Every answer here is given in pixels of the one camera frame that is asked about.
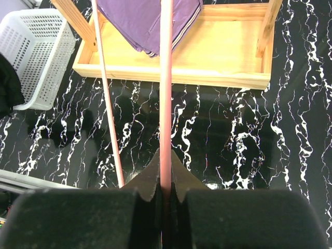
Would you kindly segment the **white plastic basket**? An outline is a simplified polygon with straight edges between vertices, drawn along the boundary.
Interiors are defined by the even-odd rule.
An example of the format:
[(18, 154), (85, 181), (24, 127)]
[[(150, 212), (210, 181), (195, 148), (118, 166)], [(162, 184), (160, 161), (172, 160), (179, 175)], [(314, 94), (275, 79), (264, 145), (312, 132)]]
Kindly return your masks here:
[(12, 11), (1, 21), (1, 54), (16, 70), (24, 104), (15, 110), (53, 107), (76, 39), (54, 8)]

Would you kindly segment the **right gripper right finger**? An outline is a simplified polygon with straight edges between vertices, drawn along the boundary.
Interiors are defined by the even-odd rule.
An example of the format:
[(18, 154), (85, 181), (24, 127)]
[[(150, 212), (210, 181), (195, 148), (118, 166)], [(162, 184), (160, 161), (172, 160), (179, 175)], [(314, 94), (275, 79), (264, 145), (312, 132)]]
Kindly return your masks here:
[(173, 248), (329, 248), (313, 208), (289, 190), (209, 189), (176, 153)]

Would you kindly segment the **wooden clothes rack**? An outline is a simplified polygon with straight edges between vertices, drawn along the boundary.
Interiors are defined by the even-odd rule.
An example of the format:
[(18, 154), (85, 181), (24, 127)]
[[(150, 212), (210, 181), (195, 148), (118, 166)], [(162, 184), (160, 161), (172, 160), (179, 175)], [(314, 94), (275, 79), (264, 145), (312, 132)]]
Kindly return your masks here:
[[(73, 63), (79, 75), (101, 77), (95, 32), (99, 26), (108, 78), (159, 81), (159, 58), (134, 50), (103, 14), (86, 20), (72, 1), (53, 4), (82, 38)], [(204, 5), (172, 53), (172, 82), (265, 89), (280, 7), (281, 1)]]

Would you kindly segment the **black trousers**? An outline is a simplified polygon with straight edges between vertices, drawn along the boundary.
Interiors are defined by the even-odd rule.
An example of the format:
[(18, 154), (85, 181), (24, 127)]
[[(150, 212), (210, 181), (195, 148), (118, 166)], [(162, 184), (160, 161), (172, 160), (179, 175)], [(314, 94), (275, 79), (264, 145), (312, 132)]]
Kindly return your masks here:
[(13, 107), (24, 103), (20, 79), (11, 63), (1, 54), (1, 119), (11, 116)]

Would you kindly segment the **purple trousers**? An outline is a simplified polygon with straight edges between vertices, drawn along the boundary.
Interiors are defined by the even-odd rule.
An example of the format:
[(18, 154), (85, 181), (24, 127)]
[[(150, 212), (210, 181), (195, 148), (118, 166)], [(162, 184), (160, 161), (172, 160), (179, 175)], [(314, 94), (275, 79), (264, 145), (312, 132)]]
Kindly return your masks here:
[[(203, 8), (203, 1), (173, 2), (172, 49), (185, 37)], [(138, 52), (160, 54), (161, 1), (97, 1), (98, 10)]]

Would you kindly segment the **aluminium mounting rail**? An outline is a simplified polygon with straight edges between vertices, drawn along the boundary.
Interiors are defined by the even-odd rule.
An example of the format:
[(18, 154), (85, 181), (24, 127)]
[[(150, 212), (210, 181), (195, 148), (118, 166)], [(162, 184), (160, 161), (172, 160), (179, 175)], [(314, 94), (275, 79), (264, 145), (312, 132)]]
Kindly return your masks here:
[(39, 188), (76, 189), (76, 187), (1, 170), (1, 189), (9, 190), (15, 193), (23, 193), (27, 189)]

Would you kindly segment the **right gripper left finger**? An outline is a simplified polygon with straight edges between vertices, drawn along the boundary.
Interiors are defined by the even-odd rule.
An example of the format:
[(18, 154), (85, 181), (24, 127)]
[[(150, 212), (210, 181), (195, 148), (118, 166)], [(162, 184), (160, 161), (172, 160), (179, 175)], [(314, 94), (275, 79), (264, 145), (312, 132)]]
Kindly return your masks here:
[(161, 248), (159, 152), (120, 189), (40, 189), (16, 199), (1, 248)]

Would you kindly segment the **pink hanger of black trousers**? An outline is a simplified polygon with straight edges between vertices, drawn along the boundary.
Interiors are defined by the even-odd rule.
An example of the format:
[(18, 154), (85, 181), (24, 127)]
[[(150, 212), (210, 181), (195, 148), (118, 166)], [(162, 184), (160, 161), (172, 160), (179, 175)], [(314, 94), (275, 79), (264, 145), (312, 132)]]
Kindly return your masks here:
[[(105, 97), (108, 126), (111, 144), (114, 153), (116, 174), (119, 187), (125, 185), (120, 155), (116, 139), (112, 105), (109, 96), (106, 77), (105, 61), (103, 54), (102, 38), (99, 26), (98, 8), (96, 1), (92, 1), (93, 20), (96, 33), (96, 43), (100, 58), (103, 91)], [(163, 194), (163, 222), (162, 222), (162, 247), (171, 248), (170, 196), (172, 182), (171, 167), (171, 80), (172, 80), (172, 19), (173, 1), (161, 1), (160, 19), (160, 185)]]

